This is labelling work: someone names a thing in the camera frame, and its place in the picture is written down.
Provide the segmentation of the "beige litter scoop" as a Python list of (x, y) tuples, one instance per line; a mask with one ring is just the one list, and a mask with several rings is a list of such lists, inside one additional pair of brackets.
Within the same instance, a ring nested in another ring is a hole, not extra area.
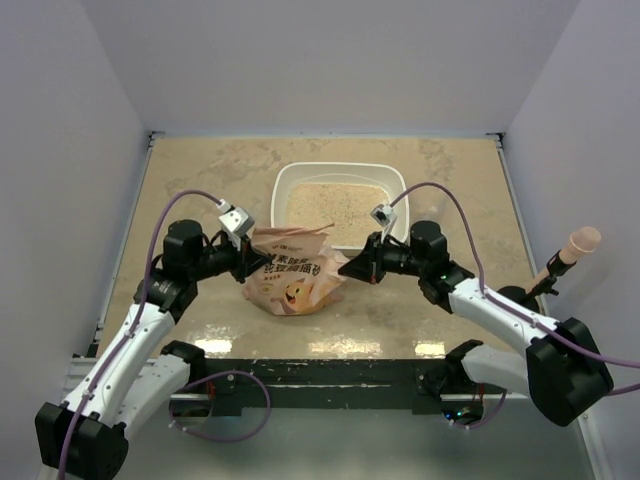
[(547, 261), (545, 267), (525, 288), (525, 292), (531, 296), (556, 295), (553, 285), (557, 279), (573, 268), (579, 259), (593, 253), (600, 245), (601, 239), (600, 231), (592, 226), (585, 226), (573, 232), (565, 246)]

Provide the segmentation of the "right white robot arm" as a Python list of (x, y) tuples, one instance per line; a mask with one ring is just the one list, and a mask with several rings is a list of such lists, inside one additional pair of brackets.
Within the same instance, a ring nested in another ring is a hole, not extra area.
[(450, 258), (447, 239), (435, 222), (414, 223), (406, 243), (372, 233), (339, 273), (369, 284), (388, 273), (413, 276), (431, 304), (470, 320), (512, 348), (506, 353), (480, 344), (460, 354), (445, 369), (446, 382), (456, 392), (469, 392), (478, 383), (494, 385), (528, 397), (546, 419), (566, 426), (614, 389), (584, 323), (557, 321), (482, 286)]

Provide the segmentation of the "orange cat litter bag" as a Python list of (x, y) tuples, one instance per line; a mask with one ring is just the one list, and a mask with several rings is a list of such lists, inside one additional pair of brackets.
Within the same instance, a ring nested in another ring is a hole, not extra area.
[(276, 316), (315, 313), (343, 299), (347, 257), (327, 243), (332, 226), (257, 228), (254, 249), (273, 256), (244, 284), (244, 298)]

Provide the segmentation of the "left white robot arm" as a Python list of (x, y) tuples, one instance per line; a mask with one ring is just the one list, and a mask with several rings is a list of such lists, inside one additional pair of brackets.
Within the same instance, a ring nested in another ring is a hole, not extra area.
[(198, 282), (225, 273), (244, 282), (271, 260), (252, 247), (237, 218), (212, 242), (195, 220), (170, 224), (107, 349), (60, 404), (45, 403), (36, 414), (43, 464), (62, 476), (114, 478), (154, 412), (174, 392), (206, 383), (204, 352), (193, 345), (174, 343), (149, 360), (196, 298)]

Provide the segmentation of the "white litter box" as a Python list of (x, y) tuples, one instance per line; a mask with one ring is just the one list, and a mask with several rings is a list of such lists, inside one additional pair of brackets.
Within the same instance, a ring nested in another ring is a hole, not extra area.
[(352, 257), (370, 233), (381, 229), (371, 211), (405, 189), (402, 174), (384, 164), (293, 163), (276, 177), (270, 224), (275, 228), (326, 226), (327, 242)]

